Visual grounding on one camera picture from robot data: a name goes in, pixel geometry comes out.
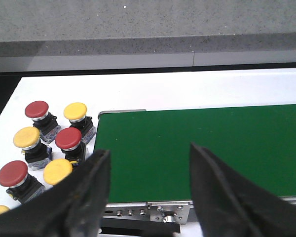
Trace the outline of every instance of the red push button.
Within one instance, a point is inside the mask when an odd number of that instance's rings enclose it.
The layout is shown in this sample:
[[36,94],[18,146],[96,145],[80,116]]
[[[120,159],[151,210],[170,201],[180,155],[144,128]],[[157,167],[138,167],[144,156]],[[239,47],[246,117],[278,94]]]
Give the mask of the red push button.
[[48,104],[45,101],[34,101],[25,108],[25,115],[29,118],[40,118],[48,111]]
[[0,170],[0,185],[12,187],[20,182],[28,174],[27,165],[20,160],[11,161]]
[[78,145],[81,138],[81,132],[77,128],[68,127],[57,134],[55,143],[60,149],[70,149]]

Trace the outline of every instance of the white table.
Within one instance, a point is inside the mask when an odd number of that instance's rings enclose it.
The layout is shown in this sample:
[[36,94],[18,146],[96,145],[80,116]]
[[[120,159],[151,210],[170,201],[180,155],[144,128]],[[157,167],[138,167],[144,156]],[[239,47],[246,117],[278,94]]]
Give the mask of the white table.
[[[12,160],[24,160],[12,143],[14,134],[31,119],[24,115],[32,101],[44,100],[62,128],[70,125],[63,109],[83,102],[88,116],[97,124],[100,111],[128,109],[191,109],[249,105],[296,104],[296,69],[239,70],[158,74],[125,74],[22,78],[0,116],[0,168]],[[54,157],[63,157],[51,143]],[[93,150],[94,139],[89,143]],[[42,170],[30,174],[42,179]],[[0,186],[0,205],[15,208]],[[182,227],[182,236],[200,233],[196,223]]]

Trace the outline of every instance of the gray countertop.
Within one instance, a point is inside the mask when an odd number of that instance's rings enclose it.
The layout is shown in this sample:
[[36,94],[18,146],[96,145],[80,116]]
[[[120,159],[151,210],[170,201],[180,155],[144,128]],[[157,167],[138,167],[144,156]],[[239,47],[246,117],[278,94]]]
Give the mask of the gray countertop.
[[73,69],[235,64],[245,52],[296,61],[296,0],[0,0],[0,71],[65,70],[33,65],[86,56],[101,60]]

